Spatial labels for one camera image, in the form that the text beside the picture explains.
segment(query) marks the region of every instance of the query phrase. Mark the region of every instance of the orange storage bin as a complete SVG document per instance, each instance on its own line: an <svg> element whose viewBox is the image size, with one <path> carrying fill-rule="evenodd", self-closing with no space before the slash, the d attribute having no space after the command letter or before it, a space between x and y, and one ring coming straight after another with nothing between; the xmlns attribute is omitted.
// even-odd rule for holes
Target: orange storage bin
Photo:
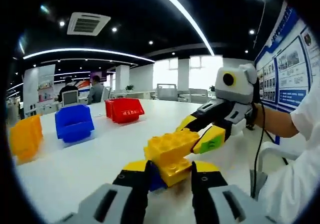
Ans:
<svg viewBox="0 0 320 224"><path fill-rule="evenodd" d="M140 101L134 98L116 98L105 101L106 116L116 123L128 123L145 114Z"/></svg>
<svg viewBox="0 0 320 224"><path fill-rule="evenodd" d="M10 130L10 147L19 162L27 162L37 154L43 140L40 115L20 120Z"/></svg>

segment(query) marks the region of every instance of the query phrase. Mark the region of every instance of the white pillar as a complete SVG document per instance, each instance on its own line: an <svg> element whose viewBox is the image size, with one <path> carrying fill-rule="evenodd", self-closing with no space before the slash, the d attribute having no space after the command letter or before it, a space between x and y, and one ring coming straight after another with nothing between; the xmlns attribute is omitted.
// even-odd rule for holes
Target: white pillar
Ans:
<svg viewBox="0 0 320 224"><path fill-rule="evenodd" d="M115 70L115 91L122 92L129 85L130 67L126 65L119 65Z"/></svg>
<svg viewBox="0 0 320 224"><path fill-rule="evenodd" d="M186 91L189 89L189 59L178 60L178 90Z"/></svg>

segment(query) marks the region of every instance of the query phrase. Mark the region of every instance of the person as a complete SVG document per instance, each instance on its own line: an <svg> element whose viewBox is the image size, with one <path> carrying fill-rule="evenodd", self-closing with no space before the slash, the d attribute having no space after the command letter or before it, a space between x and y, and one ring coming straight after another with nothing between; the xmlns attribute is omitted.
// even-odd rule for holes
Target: person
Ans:
<svg viewBox="0 0 320 224"><path fill-rule="evenodd" d="M75 87L73 84L72 84L72 79L71 77L66 77L65 78L65 87L63 87L60 92L59 92L59 95L58 95L58 101L59 102L62 102L62 93L63 92L67 92L67 91L72 91L72 90L77 90L78 91L78 96L79 96L79 90L77 87Z"/></svg>
<svg viewBox="0 0 320 224"><path fill-rule="evenodd" d="M320 85L313 83L298 108L289 113L265 108L264 128L280 137L301 133L305 151L293 162L266 176L257 173L256 198L268 215L279 222L292 223L304 210L320 177ZM254 104L253 123L262 127L261 105Z"/></svg>
<svg viewBox="0 0 320 224"><path fill-rule="evenodd" d="M100 77L95 75L92 77L92 87L88 95L88 104L99 103L101 101L104 87L100 84Z"/></svg>

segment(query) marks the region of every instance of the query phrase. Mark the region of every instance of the blue storage bin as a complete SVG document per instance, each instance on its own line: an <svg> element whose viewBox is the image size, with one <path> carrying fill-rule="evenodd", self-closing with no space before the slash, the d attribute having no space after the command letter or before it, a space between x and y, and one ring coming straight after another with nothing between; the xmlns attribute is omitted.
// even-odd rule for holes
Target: blue storage bin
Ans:
<svg viewBox="0 0 320 224"><path fill-rule="evenodd" d="M89 107L80 104L62 108L55 113L55 129L58 139L65 143L89 137L95 129Z"/></svg>

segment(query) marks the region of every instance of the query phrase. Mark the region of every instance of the blue lego brick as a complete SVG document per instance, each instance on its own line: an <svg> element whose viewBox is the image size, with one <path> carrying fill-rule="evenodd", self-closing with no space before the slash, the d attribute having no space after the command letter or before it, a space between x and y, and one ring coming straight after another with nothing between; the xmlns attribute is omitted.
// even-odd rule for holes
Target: blue lego brick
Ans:
<svg viewBox="0 0 320 224"><path fill-rule="evenodd" d="M55 129L58 139L67 146L89 137L95 129L89 107L80 104L62 108L55 114Z"/></svg>
<svg viewBox="0 0 320 224"><path fill-rule="evenodd" d="M168 186L160 177L158 167L154 163L151 163L151 184L149 187L149 191L153 192L160 188L166 189L168 188Z"/></svg>

